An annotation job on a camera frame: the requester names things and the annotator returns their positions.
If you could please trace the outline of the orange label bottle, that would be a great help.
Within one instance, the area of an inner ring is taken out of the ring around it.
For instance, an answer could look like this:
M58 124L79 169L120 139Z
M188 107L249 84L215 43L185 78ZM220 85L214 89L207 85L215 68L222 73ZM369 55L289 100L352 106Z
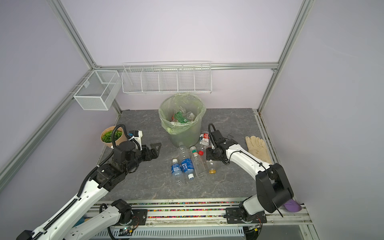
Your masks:
M215 174L217 172L216 162L213 160L207 160L207 166L209 174Z

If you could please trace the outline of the crushed green bottle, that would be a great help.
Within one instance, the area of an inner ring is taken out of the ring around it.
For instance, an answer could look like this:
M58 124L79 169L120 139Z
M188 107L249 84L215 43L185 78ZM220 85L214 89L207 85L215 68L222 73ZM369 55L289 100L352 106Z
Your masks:
M185 124L188 123L189 121L185 118L185 115L183 112L179 111L174 114L175 120L177 120L179 123Z

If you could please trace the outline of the red label purple cap bottle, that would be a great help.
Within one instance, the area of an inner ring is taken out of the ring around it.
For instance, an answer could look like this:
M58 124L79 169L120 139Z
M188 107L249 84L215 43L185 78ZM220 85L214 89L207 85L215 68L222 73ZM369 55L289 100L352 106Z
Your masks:
M184 107L179 107L175 110L174 115L172 116L172 122L186 123L187 119L185 118L186 109Z

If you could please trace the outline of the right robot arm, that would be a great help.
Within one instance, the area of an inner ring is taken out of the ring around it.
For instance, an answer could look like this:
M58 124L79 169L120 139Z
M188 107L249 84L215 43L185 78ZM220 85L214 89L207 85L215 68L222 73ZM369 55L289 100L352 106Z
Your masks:
M284 168L280 164L269 164L247 152L235 140L227 139L208 125L212 147L207 148L207 160L224 165L235 163L248 173L256 183L256 194L239 204L239 220L250 222L258 213L273 213L294 197L294 192Z

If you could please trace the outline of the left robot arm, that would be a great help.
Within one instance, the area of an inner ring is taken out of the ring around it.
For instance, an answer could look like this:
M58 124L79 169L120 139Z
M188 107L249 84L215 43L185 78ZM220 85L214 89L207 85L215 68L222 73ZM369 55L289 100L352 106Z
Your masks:
M126 131L123 124L112 131L112 152L83 180L78 193L57 213L32 231L25 230L19 240L89 240L97 233L115 224L128 227L132 232L140 225L132 206L124 200L116 200L109 207L90 220L76 223L100 199L122 182L128 174L134 173L141 162L158 158L161 143L149 147L141 143L141 131Z

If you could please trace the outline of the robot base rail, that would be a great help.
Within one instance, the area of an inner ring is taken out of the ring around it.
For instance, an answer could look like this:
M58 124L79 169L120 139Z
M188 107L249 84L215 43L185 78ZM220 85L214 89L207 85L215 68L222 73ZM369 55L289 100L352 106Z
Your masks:
M279 239L298 236L317 240L308 211L290 213L284 208L248 217L240 209L243 198L128 200L133 222L115 224L96 232L95 239L266 239L274 230Z

